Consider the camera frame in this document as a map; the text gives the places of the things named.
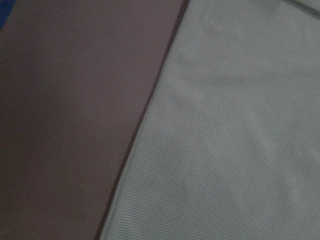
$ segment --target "light gray fabric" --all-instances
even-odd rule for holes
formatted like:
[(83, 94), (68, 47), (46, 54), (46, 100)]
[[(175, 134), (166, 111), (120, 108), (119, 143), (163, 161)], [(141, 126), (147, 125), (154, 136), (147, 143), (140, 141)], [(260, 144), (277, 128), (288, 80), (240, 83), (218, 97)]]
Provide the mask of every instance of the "light gray fabric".
[(320, 239), (320, 18), (192, 0), (101, 240)]
[(320, 0), (295, 0), (298, 3), (305, 5), (315, 12), (320, 12)]

